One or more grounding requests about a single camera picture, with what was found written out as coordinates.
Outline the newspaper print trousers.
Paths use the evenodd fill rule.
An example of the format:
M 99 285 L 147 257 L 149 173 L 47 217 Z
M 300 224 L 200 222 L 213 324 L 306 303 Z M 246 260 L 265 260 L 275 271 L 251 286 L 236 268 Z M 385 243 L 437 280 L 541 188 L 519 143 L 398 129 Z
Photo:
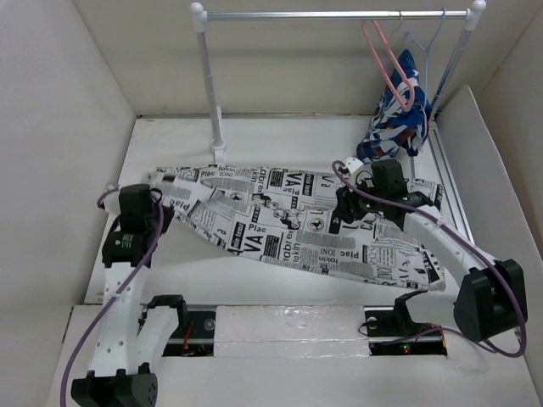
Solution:
M 143 175 L 174 216 L 204 240 L 247 259 L 321 275 L 445 290 L 444 266 L 392 221 L 335 216 L 333 173 L 267 166 L 160 167 Z

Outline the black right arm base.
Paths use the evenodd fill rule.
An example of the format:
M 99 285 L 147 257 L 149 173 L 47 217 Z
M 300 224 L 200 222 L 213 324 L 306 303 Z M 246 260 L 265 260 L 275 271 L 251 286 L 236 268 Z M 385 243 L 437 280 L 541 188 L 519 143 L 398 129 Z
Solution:
M 371 356 L 446 356 L 446 342 L 437 326 L 415 322 L 408 311 L 393 306 L 364 308 L 358 332 L 368 339 Z

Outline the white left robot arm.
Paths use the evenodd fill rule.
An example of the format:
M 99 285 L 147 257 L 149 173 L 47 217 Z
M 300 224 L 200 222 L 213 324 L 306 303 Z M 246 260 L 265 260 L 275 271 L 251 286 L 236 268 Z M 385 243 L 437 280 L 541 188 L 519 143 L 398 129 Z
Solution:
M 61 379 L 59 403 L 79 406 L 154 406 L 157 369 L 171 336 L 189 327 L 181 294 L 142 301 L 152 256 L 173 210 L 148 184 L 109 187 L 98 207 L 115 214 L 102 247 L 101 310 L 75 346 Z

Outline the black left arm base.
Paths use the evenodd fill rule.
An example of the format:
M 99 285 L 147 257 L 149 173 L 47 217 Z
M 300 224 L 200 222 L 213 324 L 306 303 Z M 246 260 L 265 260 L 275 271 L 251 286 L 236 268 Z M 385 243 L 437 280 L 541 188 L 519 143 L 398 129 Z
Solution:
M 188 306 L 184 326 L 178 327 L 165 346 L 165 357 L 212 356 L 215 343 L 216 307 Z

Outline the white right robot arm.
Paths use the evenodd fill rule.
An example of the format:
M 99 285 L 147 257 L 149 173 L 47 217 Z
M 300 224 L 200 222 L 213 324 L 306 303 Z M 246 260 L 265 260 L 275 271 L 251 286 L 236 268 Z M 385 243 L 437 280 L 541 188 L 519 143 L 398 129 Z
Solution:
M 337 216 L 345 223 L 376 213 L 415 238 L 453 276 L 459 286 L 453 318 L 462 335 L 487 343 L 517 328 L 526 344 L 528 319 L 523 269 L 513 259 L 487 254 L 446 222 L 430 197 L 409 191 L 401 164 L 394 159 L 371 165 L 371 177 L 354 157 L 336 160 L 333 171 L 343 183 L 336 195 Z

